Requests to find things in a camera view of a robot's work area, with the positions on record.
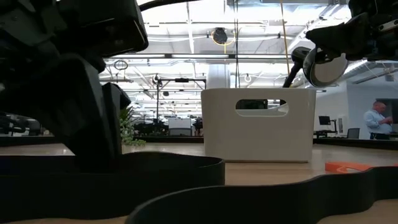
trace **table surface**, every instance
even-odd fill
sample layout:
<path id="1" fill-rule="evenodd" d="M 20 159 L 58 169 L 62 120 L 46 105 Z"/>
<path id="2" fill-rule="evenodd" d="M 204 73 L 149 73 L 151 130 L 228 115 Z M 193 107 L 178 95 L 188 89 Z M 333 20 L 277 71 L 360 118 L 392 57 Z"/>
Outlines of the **table surface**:
<path id="1" fill-rule="evenodd" d="M 145 147 L 124 147 L 123 152 L 162 151 L 204 156 L 202 144 L 153 144 Z M 1 155 L 63 156 L 73 155 L 62 144 L 41 146 L 17 146 L 0 148 Z M 308 164 L 230 163 L 226 165 L 228 185 L 286 184 L 310 179 L 325 174 L 324 165 L 329 161 L 360 162 L 372 166 L 391 166 L 398 163 L 398 151 L 360 149 L 353 147 L 314 145 L 312 161 Z M 362 213 L 326 217 L 318 224 L 396 224 L 398 223 L 398 200 L 382 200 Z M 122 224 L 126 217 L 110 220 L 42 219 L 14 222 L 14 224 Z"/>

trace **black rubber belt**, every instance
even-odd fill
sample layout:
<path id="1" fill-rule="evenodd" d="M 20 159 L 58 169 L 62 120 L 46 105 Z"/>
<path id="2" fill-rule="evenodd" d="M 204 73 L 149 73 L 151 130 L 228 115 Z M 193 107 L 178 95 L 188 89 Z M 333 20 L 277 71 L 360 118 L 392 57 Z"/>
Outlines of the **black rubber belt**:
<path id="1" fill-rule="evenodd" d="M 296 184 L 205 187 L 155 198 L 127 224 L 303 223 L 363 212 L 377 200 L 398 198 L 398 167 L 323 175 Z"/>
<path id="2" fill-rule="evenodd" d="M 224 161 L 212 157 L 136 152 L 121 156 L 112 174 L 82 174 L 75 162 L 75 156 L 0 156 L 0 223 L 121 217 L 160 195 L 225 182 Z"/>

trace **computer monitor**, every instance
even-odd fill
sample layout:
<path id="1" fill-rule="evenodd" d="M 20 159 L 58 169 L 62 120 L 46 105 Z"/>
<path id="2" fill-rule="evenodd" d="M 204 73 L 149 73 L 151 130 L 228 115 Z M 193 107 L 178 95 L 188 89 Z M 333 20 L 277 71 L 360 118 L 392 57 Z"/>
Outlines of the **computer monitor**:
<path id="1" fill-rule="evenodd" d="M 319 116 L 319 125 L 330 125 L 330 117 L 329 116 Z"/>

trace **white column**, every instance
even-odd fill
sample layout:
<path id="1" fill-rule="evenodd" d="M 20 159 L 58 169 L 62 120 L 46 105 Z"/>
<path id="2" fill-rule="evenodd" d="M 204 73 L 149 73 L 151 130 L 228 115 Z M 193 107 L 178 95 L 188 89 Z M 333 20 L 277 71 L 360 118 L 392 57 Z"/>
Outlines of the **white column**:
<path id="1" fill-rule="evenodd" d="M 229 88 L 231 86 L 231 72 L 226 64 L 210 64 L 207 73 L 207 89 Z"/>

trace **ceiling light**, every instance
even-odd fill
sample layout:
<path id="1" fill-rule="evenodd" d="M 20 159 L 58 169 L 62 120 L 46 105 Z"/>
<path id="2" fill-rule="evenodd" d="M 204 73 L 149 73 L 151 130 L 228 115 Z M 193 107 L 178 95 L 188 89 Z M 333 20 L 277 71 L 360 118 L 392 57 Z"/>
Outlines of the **ceiling light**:
<path id="1" fill-rule="evenodd" d="M 126 93 L 128 92 L 157 92 L 156 89 L 123 89 Z M 186 91 L 186 92 L 201 92 L 202 89 L 161 89 L 159 90 L 160 92 L 167 91 L 169 93 L 173 92 L 181 92 L 181 91 Z"/>
<path id="2" fill-rule="evenodd" d="M 225 54 L 172 54 L 172 58 L 228 58 Z"/>
<path id="3" fill-rule="evenodd" d="M 285 59 L 286 55 L 238 55 L 238 58 L 259 58 L 259 59 Z"/>
<path id="4" fill-rule="evenodd" d="M 124 54 L 117 55 L 111 58 L 121 59 L 121 58 L 165 58 L 164 54 Z"/>
<path id="5" fill-rule="evenodd" d="M 200 101 L 201 99 L 159 99 L 159 101 Z"/>

